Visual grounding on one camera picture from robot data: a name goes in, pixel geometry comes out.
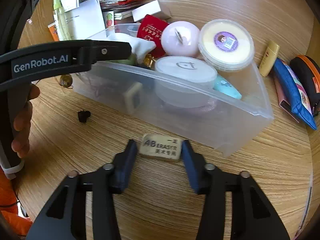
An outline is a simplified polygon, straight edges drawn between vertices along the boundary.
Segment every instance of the human hand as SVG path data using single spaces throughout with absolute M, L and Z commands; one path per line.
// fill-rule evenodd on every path
M 40 89 L 32 84 L 26 105 L 13 121 L 13 127 L 16 131 L 19 131 L 19 133 L 12 141 L 11 148 L 20 158 L 26 156 L 30 150 L 29 133 L 31 127 L 32 103 L 29 100 L 35 99 L 39 95 Z

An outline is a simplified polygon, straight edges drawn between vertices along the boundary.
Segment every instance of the green bottle cap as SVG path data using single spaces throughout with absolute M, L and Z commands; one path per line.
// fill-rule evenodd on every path
M 53 0 L 53 9 L 56 10 L 62 7 L 61 0 Z

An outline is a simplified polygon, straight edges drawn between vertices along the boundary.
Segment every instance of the plastic bottle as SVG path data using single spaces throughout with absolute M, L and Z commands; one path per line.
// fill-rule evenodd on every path
M 270 73 L 273 64 L 275 63 L 280 46 L 276 44 L 274 41 L 270 41 L 267 47 L 267 50 L 264 54 L 264 57 L 259 66 L 259 72 L 261 76 L 266 77 Z
M 53 18 L 56 24 L 59 41 L 71 40 L 66 21 L 65 11 L 61 4 L 61 0 L 53 0 L 53 10 Z

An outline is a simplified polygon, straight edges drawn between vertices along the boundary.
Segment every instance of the metal screw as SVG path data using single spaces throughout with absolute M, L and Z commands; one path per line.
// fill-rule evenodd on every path
M 105 165 L 103 165 L 103 169 L 104 170 L 112 170 L 113 169 L 113 164 L 112 163 L 107 163 L 107 164 L 105 164 Z
M 207 163 L 204 168 L 208 171 L 213 171 L 215 169 L 216 166 L 214 166 L 213 164 L 211 163 Z
M 240 172 L 241 177 L 243 178 L 249 178 L 250 177 L 250 173 L 247 171 L 241 171 Z
M 69 178 L 74 178 L 74 177 L 76 177 L 78 175 L 79 175 L 78 171 L 69 171 L 68 174 L 67 174 L 67 176 Z

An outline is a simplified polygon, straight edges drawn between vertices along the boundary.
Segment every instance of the black zipper pouch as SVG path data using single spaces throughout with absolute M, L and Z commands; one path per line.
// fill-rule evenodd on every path
M 290 67 L 307 93 L 313 115 L 318 115 L 320 110 L 319 66 L 312 58 L 299 55 L 290 61 Z

